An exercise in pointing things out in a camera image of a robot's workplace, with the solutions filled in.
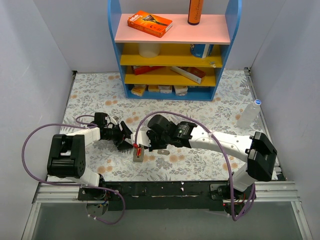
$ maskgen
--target shelf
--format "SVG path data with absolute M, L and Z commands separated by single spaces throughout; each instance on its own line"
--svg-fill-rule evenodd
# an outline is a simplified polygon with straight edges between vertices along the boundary
M 212 68 L 212 64 L 222 68 L 220 46 L 214 45 L 211 56 L 206 58 L 195 57 L 190 53 L 189 44 L 162 44 L 159 56 L 145 58 L 139 55 L 137 43 L 125 43 L 121 65 L 125 66 L 179 66 L 179 67 L 204 67 Z
M 180 86 L 216 86 L 216 77 L 214 68 L 199 68 L 206 72 L 206 76 L 201 84 L 198 84 L 166 66 L 140 75 L 134 75 L 131 66 L 126 69 L 124 78 L 125 84 L 147 84 L 147 85 L 180 85 Z
M 155 14 L 173 21 L 171 29 L 161 38 L 129 27 L 127 21 L 132 15 L 134 13 L 121 15 L 114 38 L 116 43 L 230 44 L 223 14 L 202 14 L 198 25 L 188 24 L 187 14 Z
M 167 100 L 190 100 L 190 101 L 211 101 L 214 87 L 210 88 L 189 88 L 185 96 L 176 96 L 176 93 L 160 93 L 145 91 L 143 96 L 137 96 L 131 93 L 126 85 L 128 98 L 130 99 L 167 99 Z

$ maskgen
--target orange book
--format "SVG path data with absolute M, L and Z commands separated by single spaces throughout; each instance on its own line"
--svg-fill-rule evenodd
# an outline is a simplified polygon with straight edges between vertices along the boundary
M 172 27 L 172 20 L 145 11 L 138 11 L 129 17 L 128 26 L 161 38 Z

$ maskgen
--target translucent bottle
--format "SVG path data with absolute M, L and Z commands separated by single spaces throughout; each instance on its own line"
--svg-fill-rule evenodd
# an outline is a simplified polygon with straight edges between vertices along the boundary
M 257 99 L 246 106 L 245 110 L 236 123 L 237 126 L 243 129 L 248 128 L 250 124 L 255 120 L 256 116 L 259 114 L 260 105 L 261 101 Z

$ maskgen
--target floral pattern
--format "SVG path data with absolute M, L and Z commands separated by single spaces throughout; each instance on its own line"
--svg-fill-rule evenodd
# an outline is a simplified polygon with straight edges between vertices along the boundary
M 125 121 L 134 131 L 140 120 L 154 111 L 166 110 L 188 115 L 199 120 L 209 129 L 234 135 L 253 135 L 263 131 L 257 117 L 248 129 L 240 129 L 236 122 L 244 108 L 253 101 L 245 73 L 241 70 L 225 70 L 213 101 L 175 101 L 152 99 L 128 99 L 125 97 L 120 74 L 78 73 L 74 80 L 63 123 L 76 125 L 79 115 L 105 112 Z M 181 117 L 165 115 L 178 123 Z M 91 122 L 90 117 L 82 119 Z M 61 133 L 71 133 L 73 128 L 62 127 Z M 156 150 L 145 151 L 142 163 L 133 162 L 133 149 L 120 152 L 110 141 L 98 141 L 86 149 L 86 164 L 94 172 L 102 174 L 106 181 L 187 181 L 226 180 L 227 165 L 222 154 L 190 148 L 168 146 L 169 155 Z M 229 157 L 232 170 L 244 163 Z

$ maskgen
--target bottle cap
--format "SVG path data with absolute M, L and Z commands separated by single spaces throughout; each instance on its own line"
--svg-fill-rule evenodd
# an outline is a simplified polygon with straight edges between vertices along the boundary
M 256 106 L 260 106 L 261 105 L 261 101 L 260 100 L 254 100 L 254 105 Z

